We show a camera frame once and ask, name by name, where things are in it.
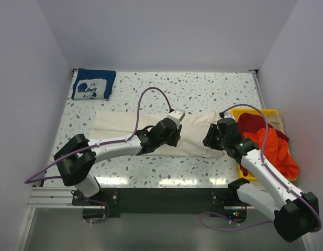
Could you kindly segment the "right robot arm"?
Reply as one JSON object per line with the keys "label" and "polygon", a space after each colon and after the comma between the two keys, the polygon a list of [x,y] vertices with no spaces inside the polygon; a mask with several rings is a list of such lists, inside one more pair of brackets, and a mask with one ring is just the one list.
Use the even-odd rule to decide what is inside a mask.
{"label": "right robot arm", "polygon": [[321,229],[318,198],[294,186],[266,159],[263,151],[242,138],[233,118],[222,118],[209,126],[203,144],[224,150],[249,170],[265,188],[262,192],[245,178],[228,184],[227,200],[237,206],[244,202],[268,217],[287,242]]}

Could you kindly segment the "cream white t shirt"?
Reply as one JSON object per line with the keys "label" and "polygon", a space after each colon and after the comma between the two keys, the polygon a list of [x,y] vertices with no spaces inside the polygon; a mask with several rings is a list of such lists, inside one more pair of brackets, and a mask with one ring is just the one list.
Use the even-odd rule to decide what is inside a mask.
{"label": "cream white t shirt", "polygon": [[[181,122],[181,138],[177,147],[164,145],[148,155],[158,157],[222,157],[223,151],[212,150],[203,145],[203,139],[209,126],[216,118],[217,115],[214,111],[198,115],[185,115]],[[132,134],[135,124],[135,113],[99,110],[96,112],[89,138],[107,141],[129,135]]]}

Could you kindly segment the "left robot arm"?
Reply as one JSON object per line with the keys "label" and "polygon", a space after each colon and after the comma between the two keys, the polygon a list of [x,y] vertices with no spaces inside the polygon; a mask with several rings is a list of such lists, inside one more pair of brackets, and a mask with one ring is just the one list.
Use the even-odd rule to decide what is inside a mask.
{"label": "left robot arm", "polygon": [[102,200],[101,187],[90,170],[95,163],[121,156],[153,153],[163,145],[177,146],[182,119],[172,116],[133,133],[110,141],[89,140],[83,134],[74,136],[54,155],[54,163],[65,186],[74,186],[86,202],[97,205]]}

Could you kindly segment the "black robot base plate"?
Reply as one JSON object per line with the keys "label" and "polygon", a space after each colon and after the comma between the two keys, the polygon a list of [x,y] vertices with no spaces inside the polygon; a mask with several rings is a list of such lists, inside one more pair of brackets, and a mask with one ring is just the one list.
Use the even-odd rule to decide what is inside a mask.
{"label": "black robot base plate", "polygon": [[72,205],[82,206],[85,220],[119,218],[122,214],[201,214],[213,212],[242,223],[248,215],[245,203],[227,188],[102,188],[91,198],[72,192]]}

